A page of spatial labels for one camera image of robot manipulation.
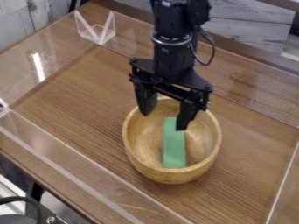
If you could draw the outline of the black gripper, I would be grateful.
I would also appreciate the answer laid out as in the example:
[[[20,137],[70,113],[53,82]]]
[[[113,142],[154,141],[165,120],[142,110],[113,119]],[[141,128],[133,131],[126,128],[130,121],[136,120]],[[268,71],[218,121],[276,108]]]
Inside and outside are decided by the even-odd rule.
[[[157,95],[162,94],[180,102],[176,116],[176,129],[185,130],[197,112],[208,107],[212,85],[196,74],[194,61],[204,66],[196,55],[194,37],[173,41],[153,40],[153,58],[132,58],[129,80],[134,86],[134,98],[138,110],[148,116],[157,104]]]

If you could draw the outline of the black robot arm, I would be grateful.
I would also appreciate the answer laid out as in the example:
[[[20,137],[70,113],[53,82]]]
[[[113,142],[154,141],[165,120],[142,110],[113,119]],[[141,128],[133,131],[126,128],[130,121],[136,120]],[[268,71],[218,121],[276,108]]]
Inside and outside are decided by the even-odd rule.
[[[213,86],[196,74],[206,63],[196,55],[197,37],[209,20],[208,0],[149,0],[153,11],[153,57],[132,58],[129,80],[142,115],[149,115],[162,94],[180,102],[176,129],[185,130],[198,111],[208,107]]]

